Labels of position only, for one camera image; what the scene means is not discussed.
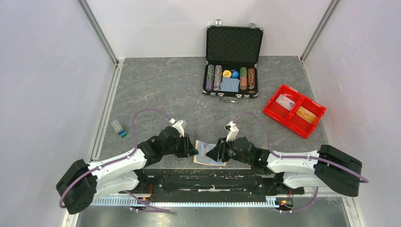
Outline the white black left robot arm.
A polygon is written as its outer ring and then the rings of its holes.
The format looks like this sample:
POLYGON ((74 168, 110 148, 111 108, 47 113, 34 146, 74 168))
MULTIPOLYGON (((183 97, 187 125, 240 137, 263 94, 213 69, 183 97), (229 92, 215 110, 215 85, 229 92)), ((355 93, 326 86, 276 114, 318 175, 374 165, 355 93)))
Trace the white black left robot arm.
POLYGON ((72 215, 109 194, 131 190, 144 192, 148 188, 148 177, 143 168, 161 161, 164 156, 185 158, 197 154, 187 133, 181 134, 176 128, 167 126, 157 136, 123 154, 91 163, 76 160, 56 184, 59 207, 72 215))

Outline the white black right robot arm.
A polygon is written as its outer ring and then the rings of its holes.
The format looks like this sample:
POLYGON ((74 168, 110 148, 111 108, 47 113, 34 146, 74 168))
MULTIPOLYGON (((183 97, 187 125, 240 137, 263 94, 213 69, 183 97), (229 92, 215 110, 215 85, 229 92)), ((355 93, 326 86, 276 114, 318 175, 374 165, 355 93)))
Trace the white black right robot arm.
POLYGON ((362 162, 331 145, 309 152, 282 153, 258 148, 246 137, 233 141, 220 138, 206 156, 217 162, 248 164, 261 175, 274 174, 273 187, 279 193, 290 188, 328 187, 338 194, 357 197, 360 184, 366 182, 361 175, 362 162))

